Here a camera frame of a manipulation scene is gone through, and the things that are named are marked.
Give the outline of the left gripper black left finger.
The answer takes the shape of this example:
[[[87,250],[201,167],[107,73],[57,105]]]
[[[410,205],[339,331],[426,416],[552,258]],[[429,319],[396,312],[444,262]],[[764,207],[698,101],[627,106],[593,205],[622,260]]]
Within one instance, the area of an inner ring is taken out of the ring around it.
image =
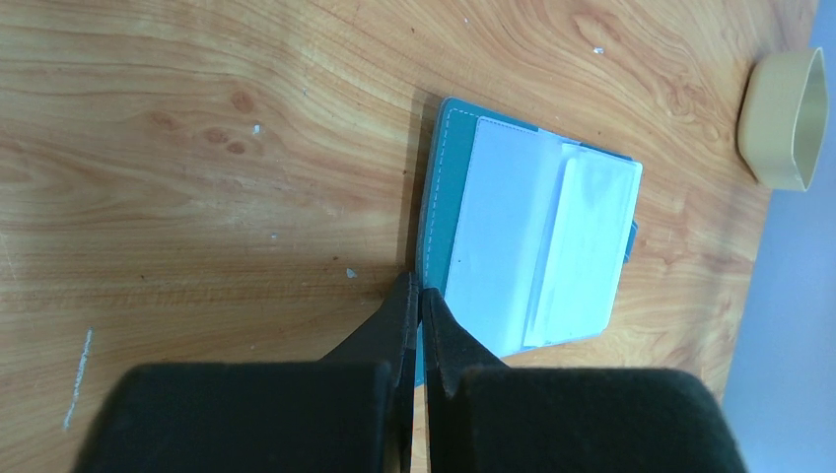
[[[420,285],[312,362],[162,363],[128,371],[78,454],[78,472],[406,472]]]

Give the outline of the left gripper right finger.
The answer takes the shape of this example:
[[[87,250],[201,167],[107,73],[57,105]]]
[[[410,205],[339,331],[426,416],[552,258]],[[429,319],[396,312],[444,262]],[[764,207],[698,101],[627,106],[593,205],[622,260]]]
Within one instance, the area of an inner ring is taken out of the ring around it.
[[[421,296],[434,472],[741,472],[704,383],[672,369],[512,368]]]

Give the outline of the blue card holder wallet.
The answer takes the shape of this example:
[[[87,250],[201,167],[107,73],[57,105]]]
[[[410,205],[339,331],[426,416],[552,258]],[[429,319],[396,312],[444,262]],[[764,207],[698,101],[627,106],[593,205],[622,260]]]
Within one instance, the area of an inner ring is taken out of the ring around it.
[[[494,356],[600,335],[638,230],[641,163],[448,97],[416,270]]]

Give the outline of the cream oval plastic tray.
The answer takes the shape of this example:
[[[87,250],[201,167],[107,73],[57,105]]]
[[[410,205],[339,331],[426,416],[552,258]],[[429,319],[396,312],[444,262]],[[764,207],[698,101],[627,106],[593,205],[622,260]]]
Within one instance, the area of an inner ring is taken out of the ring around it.
[[[736,129],[738,150],[763,185],[806,192],[828,115],[823,49],[769,54],[749,77]]]

